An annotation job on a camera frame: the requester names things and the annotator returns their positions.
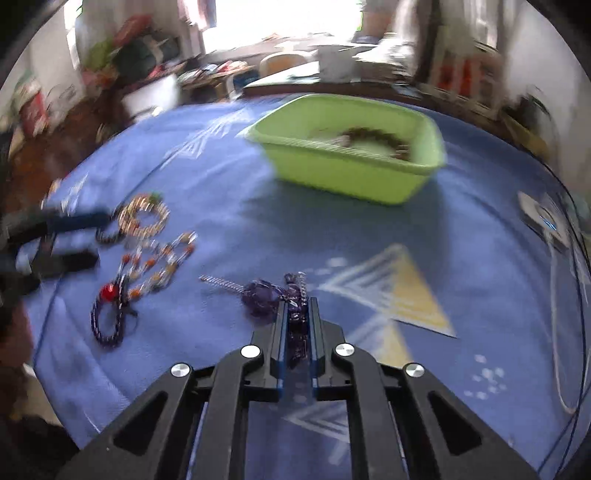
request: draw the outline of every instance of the green container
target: green container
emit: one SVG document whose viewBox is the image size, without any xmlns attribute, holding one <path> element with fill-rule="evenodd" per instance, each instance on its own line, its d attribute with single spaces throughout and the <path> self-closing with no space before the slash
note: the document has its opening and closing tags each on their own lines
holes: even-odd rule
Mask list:
<svg viewBox="0 0 591 480">
<path fill-rule="evenodd" d="M 409 145 L 409 161 L 375 142 L 331 145 L 349 128 L 394 134 Z M 283 180 L 376 202 L 407 200 L 445 164 L 439 129 L 426 115 L 391 103 L 342 95 L 305 95 L 244 131 L 260 143 Z"/>
</svg>

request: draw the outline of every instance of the white cable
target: white cable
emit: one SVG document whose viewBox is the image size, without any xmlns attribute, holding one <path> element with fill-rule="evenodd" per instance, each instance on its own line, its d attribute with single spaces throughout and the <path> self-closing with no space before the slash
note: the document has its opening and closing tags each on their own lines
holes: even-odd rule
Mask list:
<svg viewBox="0 0 591 480">
<path fill-rule="evenodd" d="M 556 308 L 556 253 L 554 252 L 554 243 L 552 239 L 552 233 L 547 228 L 544 229 L 544 238 L 550 250 L 550 312 L 552 322 L 552 360 L 554 362 L 554 379 L 556 380 L 556 390 L 558 392 L 558 398 L 560 404 L 566 413 L 573 415 L 579 405 L 577 403 L 574 407 L 569 407 L 562 397 L 562 391 L 560 388 L 560 372 L 558 366 L 560 360 L 558 358 L 558 331 L 557 331 L 557 317 L 558 312 Z M 589 372 L 589 355 L 591 355 L 591 348 L 587 351 L 587 364 L 585 365 L 585 373 L 583 383 L 587 384 L 587 373 Z"/>
</svg>

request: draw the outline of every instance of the white electronic device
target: white electronic device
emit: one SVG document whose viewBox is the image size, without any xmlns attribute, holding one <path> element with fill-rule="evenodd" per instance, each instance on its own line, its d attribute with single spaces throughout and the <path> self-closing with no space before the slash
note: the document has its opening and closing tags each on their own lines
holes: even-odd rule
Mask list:
<svg viewBox="0 0 591 480">
<path fill-rule="evenodd" d="M 549 231 L 554 246 L 560 251 L 570 247 L 568 224 L 553 202 L 548 201 L 547 206 L 542 206 L 523 192 L 519 192 L 517 198 L 525 214 L 524 221 L 531 229 L 542 238 L 545 238 L 545 231 Z"/>
</svg>

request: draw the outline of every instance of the metal bolt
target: metal bolt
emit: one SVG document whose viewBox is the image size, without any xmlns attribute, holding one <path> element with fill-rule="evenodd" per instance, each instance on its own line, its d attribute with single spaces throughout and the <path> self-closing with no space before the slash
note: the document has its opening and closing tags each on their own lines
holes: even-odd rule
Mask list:
<svg viewBox="0 0 591 480">
<path fill-rule="evenodd" d="M 186 377 L 189 372 L 191 371 L 191 367 L 187 364 L 176 364 L 170 369 L 170 373 L 172 373 L 173 377 Z"/>
<path fill-rule="evenodd" d="M 244 358 L 256 358 L 261 354 L 261 349 L 256 345 L 246 345 L 242 347 L 240 353 Z"/>
<path fill-rule="evenodd" d="M 350 343 L 341 343 L 336 346 L 335 351 L 340 356 L 350 356 L 353 355 L 355 347 Z"/>
<path fill-rule="evenodd" d="M 404 371 L 413 378 L 420 378 L 425 374 L 425 368 L 419 364 L 408 364 Z"/>
</svg>

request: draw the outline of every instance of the green bead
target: green bead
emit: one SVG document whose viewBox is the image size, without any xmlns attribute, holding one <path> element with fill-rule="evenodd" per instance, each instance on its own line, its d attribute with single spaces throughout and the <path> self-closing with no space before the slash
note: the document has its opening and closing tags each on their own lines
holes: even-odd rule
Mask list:
<svg viewBox="0 0 591 480">
<path fill-rule="evenodd" d="M 153 192 L 148 197 L 148 201 L 154 205 L 158 205 L 160 202 L 162 202 L 162 195 L 160 195 L 159 193 Z"/>
</svg>

